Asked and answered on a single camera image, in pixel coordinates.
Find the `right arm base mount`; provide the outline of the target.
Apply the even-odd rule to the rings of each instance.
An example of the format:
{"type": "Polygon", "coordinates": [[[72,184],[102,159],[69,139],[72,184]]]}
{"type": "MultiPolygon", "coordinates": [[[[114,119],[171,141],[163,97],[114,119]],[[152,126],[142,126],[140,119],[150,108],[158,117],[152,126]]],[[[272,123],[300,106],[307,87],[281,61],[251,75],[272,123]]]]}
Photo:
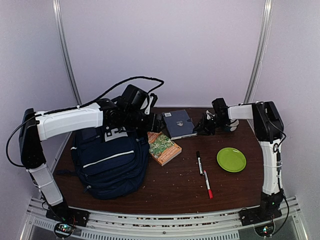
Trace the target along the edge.
{"type": "Polygon", "coordinates": [[[280,205],[283,197],[266,198],[260,205],[243,208],[239,213],[242,226],[257,225],[254,230],[259,237],[268,238],[276,233],[275,219],[282,216],[280,205]]]}

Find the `dark blue hardcover notebook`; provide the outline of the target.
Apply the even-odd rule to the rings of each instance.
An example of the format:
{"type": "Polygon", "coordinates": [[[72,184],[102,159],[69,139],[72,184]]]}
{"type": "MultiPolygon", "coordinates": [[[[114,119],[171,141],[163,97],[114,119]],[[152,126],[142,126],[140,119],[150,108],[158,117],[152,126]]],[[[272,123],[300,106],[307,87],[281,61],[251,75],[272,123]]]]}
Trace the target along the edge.
{"type": "Polygon", "coordinates": [[[197,135],[197,132],[194,131],[195,126],[185,109],[165,111],[162,113],[162,116],[171,140],[197,135]]]}

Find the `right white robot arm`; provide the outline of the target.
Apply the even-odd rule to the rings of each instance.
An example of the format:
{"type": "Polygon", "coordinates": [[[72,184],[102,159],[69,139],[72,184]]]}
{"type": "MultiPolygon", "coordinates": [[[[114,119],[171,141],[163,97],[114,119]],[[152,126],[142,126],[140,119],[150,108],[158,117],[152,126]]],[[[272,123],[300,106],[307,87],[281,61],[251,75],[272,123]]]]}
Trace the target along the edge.
{"type": "Polygon", "coordinates": [[[193,131],[198,135],[214,135],[217,128],[235,131],[239,120],[252,120],[256,139],[262,149],[264,180],[261,200],[265,201],[256,210],[259,220],[266,221],[276,212],[276,201],[285,198],[282,185],[281,148],[286,139],[284,124],[273,101],[257,101],[228,106],[217,98],[211,102],[214,112],[203,112],[193,131]]]}

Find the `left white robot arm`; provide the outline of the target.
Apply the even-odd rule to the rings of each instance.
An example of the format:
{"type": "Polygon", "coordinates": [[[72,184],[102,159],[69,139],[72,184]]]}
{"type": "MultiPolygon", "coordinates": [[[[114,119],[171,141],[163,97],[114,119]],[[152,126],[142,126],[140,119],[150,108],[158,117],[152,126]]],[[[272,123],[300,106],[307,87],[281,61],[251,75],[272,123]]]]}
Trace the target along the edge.
{"type": "Polygon", "coordinates": [[[38,112],[30,108],[25,111],[22,124],[15,129],[19,132],[19,166],[32,176],[47,203],[53,206],[53,215],[61,222],[69,221],[72,211],[63,204],[63,194],[47,166],[42,142],[57,135],[102,126],[159,133],[165,127],[163,117],[151,112],[150,107],[149,103],[146,109],[142,109],[140,105],[119,104],[103,98],[88,106],[38,112]]]}

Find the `navy blue backpack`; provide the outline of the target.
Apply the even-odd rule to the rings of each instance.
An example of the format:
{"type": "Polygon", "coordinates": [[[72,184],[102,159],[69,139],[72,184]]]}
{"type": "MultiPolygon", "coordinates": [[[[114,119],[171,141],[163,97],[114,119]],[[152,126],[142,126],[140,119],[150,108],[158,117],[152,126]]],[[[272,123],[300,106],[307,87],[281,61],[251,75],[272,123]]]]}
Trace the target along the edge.
{"type": "Polygon", "coordinates": [[[149,149],[144,130],[107,131],[104,127],[77,130],[70,149],[74,170],[56,170],[55,174],[78,177],[84,191],[96,199],[124,197],[142,185],[149,149]]]}

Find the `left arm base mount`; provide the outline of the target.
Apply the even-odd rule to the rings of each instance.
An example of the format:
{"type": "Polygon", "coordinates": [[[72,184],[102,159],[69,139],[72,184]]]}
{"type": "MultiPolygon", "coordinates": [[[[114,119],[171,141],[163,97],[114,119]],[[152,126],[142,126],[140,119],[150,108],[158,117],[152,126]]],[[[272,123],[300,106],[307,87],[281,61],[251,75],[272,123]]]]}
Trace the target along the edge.
{"type": "Polygon", "coordinates": [[[53,233],[59,239],[69,238],[77,227],[86,227],[90,213],[87,210],[69,207],[66,201],[51,206],[46,200],[42,204],[46,210],[45,217],[56,221],[53,233]]]}

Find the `orange treehouse paperback book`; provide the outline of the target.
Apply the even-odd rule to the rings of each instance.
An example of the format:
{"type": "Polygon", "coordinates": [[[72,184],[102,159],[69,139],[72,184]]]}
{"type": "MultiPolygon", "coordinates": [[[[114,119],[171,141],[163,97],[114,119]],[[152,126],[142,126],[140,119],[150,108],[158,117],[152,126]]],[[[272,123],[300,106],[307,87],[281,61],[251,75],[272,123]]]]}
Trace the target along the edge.
{"type": "Polygon", "coordinates": [[[161,166],[182,152],[182,148],[162,132],[148,132],[149,153],[161,166]]]}

